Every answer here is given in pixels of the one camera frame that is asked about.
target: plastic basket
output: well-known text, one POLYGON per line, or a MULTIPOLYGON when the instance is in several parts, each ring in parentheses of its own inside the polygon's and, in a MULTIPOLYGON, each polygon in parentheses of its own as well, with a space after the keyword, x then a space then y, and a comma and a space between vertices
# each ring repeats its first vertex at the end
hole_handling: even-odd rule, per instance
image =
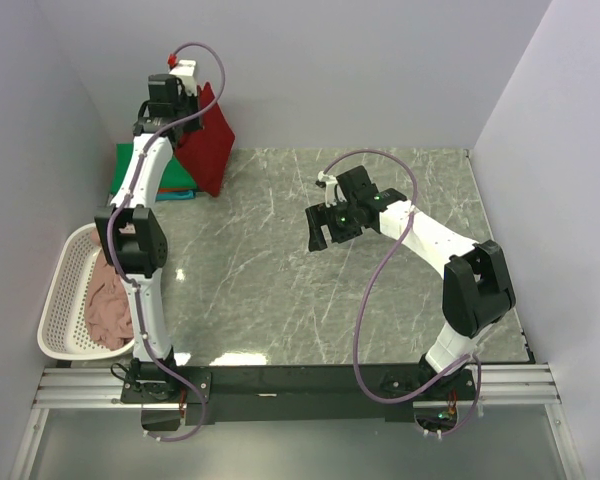
POLYGON ((133 341, 117 350, 98 345, 89 336, 84 320, 87 288, 98 254, 91 241, 95 224, 80 227, 67 239, 53 275, 38 327, 38 345, 58 360, 102 360, 133 348, 133 341))

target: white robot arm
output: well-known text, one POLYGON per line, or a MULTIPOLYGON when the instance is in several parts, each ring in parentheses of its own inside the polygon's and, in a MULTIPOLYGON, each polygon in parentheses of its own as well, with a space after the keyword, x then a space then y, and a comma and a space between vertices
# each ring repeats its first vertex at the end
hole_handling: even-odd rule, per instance
POLYGON ((160 281, 167 256, 166 238, 151 208, 155 204, 162 174, 172 158, 174 147, 184 132, 197 130, 200 122, 194 120, 156 139, 138 169, 140 155, 152 135, 162 126, 197 111, 196 63, 180 60, 168 74, 149 77, 149 100, 142 104, 134 125, 133 154, 127 173, 109 207, 99 210, 96 227, 107 260, 111 264, 106 242, 106 226, 113 211, 122 205, 125 197, 131 200, 116 219, 114 244, 123 270, 131 282, 123 282, 129 299, 134 331, 133 355, 141 362, 151 362, 151 356, 142 341, 138 312, 143 313, 149 344, 158 359, 172 355, 172 344, 167 333, 162 308, 160 281), (133 192, 133 177, 137 176, 133 192), (139 288, 141 308, 136 305, 134 289, 139 288))
POLYGON ((402 243, 443 278, 446 322, 424 357, 435 373, 472 353, 488 329, 514 307, 504 255, 495 242, 478 244, 458 235, 417 210, 394 189, 379 192, 361 166, 337 177, 320 172, 316 183, 325 189, 325 202, 306 210, 310 251, 327 247, 323 226, 337 243, 361 235, 362 228, 373 228, 397 240, 414 210, 413 227, 402 243))

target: gray marble table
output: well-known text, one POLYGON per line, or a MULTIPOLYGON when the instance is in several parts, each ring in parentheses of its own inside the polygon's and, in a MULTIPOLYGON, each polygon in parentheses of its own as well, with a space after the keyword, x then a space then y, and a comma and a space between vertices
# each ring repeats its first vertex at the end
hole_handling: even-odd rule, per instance
MULTIPOLYGON (((170 249, 164 311, 180 362, 351 362, 362 291, 391 240, 367 231, 352 242, 308 252, 304 209, 324 198, 316 175, 345 151, 238 150, 220 197, 158 203, 155 213, 170 249)), ((391 152, 412 166, 421 210, 464 236, 490 237, 465 151, 391 152)), ((403 171, 375 155, 345 160, 334 172, 361 163, 381 190, 410 195, 403 171)), ((441 287, 432 268, 400 249, 372 291, 361 361, 418 361, 443 324, 441 287)), ((478 353, 487 361, 528 360, 515 312, 489 332, 478 353)))

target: green towel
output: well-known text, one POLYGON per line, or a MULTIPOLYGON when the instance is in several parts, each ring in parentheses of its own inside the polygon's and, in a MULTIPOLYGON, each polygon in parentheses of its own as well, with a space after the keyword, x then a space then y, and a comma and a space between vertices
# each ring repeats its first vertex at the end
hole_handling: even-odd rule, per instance
MULTIPOLYGON (((133 144, 119 143, 116 148, 116 171, 113 175, 111 183, 111 193, 115 195, 122 185, 124 176, 131 163, 131 155, 133 154, 133 144)), ((182 168, 180 162, 175 157, 169 160, 167 168, 164 169, 162 180, 160 181, 160 189, 164 190, 197 190, 198 186, 193 181, 191 175, 182 168)))

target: red towel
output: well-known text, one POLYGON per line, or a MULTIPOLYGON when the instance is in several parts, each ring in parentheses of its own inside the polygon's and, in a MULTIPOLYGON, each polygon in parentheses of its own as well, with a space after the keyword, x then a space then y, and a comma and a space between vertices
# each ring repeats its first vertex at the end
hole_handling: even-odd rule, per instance
MULTIPOLYGON (((198 87, 200 109, 214 98, 211 85, 207 83, 203 89, 198 87)), ((217 197, 236 136, 217 104, 203 115, 202 125, 202 130, 182 136, 175 157, 200 190, 217 197)))

